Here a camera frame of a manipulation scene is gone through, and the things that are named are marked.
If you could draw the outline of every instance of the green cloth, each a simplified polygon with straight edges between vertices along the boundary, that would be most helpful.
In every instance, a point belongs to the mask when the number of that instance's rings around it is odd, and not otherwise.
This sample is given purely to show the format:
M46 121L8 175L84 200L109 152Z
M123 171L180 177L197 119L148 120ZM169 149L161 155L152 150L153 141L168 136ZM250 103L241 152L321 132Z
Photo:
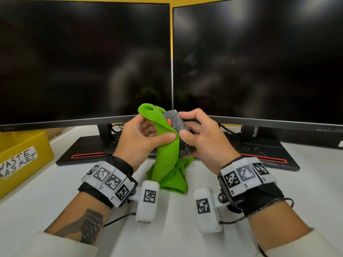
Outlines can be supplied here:
M176 133L176 139L173 142L157 147L156 161L146 173L146 177L148 180L158 182L161 189L186 194L188 186L185 169L194 158L179 158L179 135L164 118L163 108L152 104L142 104L138 112L154 122L157 135Z

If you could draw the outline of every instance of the hand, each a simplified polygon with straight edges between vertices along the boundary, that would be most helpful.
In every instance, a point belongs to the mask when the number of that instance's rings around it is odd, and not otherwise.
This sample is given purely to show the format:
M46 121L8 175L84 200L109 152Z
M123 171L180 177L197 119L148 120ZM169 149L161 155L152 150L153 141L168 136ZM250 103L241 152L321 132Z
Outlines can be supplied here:
M214 174L219 175L226 164L240 156L220 130L217 122L209 118L201 109L179 112L179 115L183 119L196 118L201 123L185 122L190 130L199 135L181 130L179 136L185 143L197 148L192 156L199 158Z
M136 171L153 149L175 139L173 132L157 136L154 122L138 114L124 125L113 156L125 160Z

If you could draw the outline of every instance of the monitor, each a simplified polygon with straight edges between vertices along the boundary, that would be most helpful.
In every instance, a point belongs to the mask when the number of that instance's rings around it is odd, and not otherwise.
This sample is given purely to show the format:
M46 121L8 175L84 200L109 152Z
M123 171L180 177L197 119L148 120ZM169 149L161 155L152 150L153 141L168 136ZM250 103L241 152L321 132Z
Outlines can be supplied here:
M173 9L174 108L221 123L343 132L343 0Z
M0 0L0 129L172 108L169 4Z

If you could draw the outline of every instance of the yellow waste basket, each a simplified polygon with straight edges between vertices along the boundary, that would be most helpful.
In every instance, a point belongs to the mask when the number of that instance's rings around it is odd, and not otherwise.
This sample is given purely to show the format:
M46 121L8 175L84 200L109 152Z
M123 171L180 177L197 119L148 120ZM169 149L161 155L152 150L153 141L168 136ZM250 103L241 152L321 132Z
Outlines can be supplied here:
M0 133L0 198L53 158L43 130Z

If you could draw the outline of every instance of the person's left hand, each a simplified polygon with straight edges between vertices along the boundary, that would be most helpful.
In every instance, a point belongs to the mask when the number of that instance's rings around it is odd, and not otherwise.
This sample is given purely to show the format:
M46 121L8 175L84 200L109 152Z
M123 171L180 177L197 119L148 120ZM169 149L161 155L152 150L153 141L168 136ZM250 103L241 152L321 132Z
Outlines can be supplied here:
M153 149L175 139L173 132L157 136L154 122L138 114L124 125L113 156L125 160L136 171Z

